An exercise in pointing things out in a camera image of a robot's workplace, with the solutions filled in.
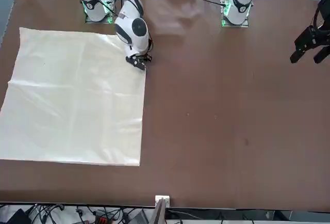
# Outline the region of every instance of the white fabric sheet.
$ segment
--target white fabric sheet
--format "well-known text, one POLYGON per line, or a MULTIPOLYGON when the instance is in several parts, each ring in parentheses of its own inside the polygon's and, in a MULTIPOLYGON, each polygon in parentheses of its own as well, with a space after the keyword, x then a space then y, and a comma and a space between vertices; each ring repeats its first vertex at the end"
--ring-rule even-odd
POLYGON ((139 166, 145 73, 116 36, 20 28, 0 158, 139 166))

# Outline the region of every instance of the brown table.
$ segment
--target brown table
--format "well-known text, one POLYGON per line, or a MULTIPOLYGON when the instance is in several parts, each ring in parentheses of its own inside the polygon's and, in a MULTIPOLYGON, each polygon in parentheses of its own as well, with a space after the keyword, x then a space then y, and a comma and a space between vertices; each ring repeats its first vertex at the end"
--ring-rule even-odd
MULTIPOLYGON (((155 42, 140 167, 0 161, 0 200, 330 211, 330 64, 290 64, 313 0, 254 0, 221 28, 201 0, 142 0, 155 42)), ((113 34, 79 0, 15 0, 0 50, 3 102, 19 27, 113 34)))

